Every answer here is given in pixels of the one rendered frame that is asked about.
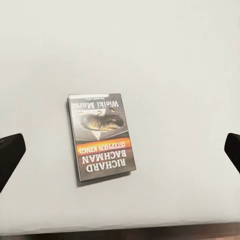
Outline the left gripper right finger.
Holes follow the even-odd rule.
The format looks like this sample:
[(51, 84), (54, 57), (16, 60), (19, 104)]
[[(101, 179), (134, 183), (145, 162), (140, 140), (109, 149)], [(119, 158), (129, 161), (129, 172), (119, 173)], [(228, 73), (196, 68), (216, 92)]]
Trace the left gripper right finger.
[(229, 133), (225, 141), (224, 150), (240, 173), (240, 135)]

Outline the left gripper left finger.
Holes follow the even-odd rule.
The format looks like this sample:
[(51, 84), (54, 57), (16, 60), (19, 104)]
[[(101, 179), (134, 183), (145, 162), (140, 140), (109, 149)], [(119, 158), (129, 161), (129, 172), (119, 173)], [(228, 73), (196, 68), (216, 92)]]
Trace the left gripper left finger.
[(26, 153), (21, 133), (0, 138), (0, 193)]

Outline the hardback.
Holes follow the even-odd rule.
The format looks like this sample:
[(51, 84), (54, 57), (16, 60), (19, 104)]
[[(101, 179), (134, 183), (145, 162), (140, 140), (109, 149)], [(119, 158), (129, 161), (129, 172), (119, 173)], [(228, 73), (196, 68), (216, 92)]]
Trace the hardback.
[(69, 94), (67, 103), (80, 183), (137, 170), (120, 93)]

